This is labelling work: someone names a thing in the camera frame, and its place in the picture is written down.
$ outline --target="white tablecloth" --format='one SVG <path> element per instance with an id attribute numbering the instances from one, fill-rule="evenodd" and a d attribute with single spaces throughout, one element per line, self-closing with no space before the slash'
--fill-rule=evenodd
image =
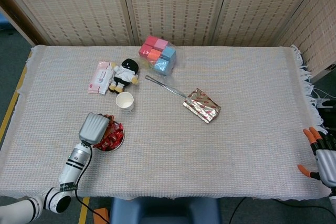
<path id="1" fill-rule="evenodd" d="M 184 47 L 175 87 L 196 87 L 222 107 L 204 123 L 180 98 L 145 80 L 126 88 L 135 108 L 124 113 L 116 94 L 88 94 L 100 60 L 137 58 L 138 47 L 37 46 L 0 152 L 0 194 L 12 197 L 58 187 L 58 176 L 89 112 L 113 114 L 125 128 L 115 152 L 94 150 L 79 185 L 82 196 L 254 196 L 308 199 L 328 194 L 304 177 L 314 168 L 304 127 L 319 117 L 308 103 L 292 48 Z"/>

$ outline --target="orange block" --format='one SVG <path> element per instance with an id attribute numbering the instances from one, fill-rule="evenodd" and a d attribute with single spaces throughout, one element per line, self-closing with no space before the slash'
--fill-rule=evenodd
<path id="1" fill-rule="evenodd" d="M 156 61 L 159 59 L 160 55 L 161 55 L 160 51 L 152 49 L 147 55 L 147 60 L 155 64 Z"/>
<path id="2" fill-rule="evenodd" d="M 99 208 L 95 209 L 95 212 L 102 215 L 106 220 L 110 221 L 109 219 L 109 212 L 106 208 Z M 94 224 L 106 224 L 106 221 L 104 221 L 102 218 L 100 218 L 98 215 L 93 213 L 93 222 Z"/>

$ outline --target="plush doll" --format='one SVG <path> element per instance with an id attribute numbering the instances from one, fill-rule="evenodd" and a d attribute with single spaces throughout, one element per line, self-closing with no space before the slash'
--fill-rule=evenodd
<path id="1" fill-rule="evenodd" d="M 138 64 L 132 59 L 126 59 L 123 61 L 121 66 L 117 66 L 117 64 L 112 63 L 112 68 L 115 71 L 114 78 L 109 86 L 109 90 L 111 92 L 115 92 L 117 94 L 123 91 L 123 88 L 128 86 L 131 82 L 133 84 L 138 84 Z"/>

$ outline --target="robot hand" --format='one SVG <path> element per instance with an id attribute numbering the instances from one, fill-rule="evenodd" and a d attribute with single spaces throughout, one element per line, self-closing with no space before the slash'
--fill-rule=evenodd
<path id="1" fill-rule="evenodd" d="M 57 214 L 64 212 L 71 202 L 72 191 L 77 190 L 86 161 L 92 157 L 91 145 L 100 142 L 109 121 L 102 115 L 89 113 L 79 131 L 81 143 L 75 146 L 59 176 L 59 189 L 51 188 L 33 198 L 0 207 L 0 224 L 29 223 L 40 217 L 43 209 Z"/>
<path id="2" fill-rule="evenodd" d="M 322 181 L 331 189 L 329 199 L 336 213 L 336 139 L 331 134 L 324 135 L 313 127 L 303 130 L 314 153 L 318 172 L 310 172 L 302 165 L 299 170 L 307 177 Z"/>

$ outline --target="paper cup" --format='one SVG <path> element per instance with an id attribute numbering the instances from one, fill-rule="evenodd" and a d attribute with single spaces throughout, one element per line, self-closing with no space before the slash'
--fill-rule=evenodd
<path id="1" fill-rule="evenodd" d="M 118 94 L 117 98 L 115 99 L 115 103 L 118 107 L 126 112 L 129 112 L 134 108 L 134 98 L 129 92 L 122 92 Z"/>

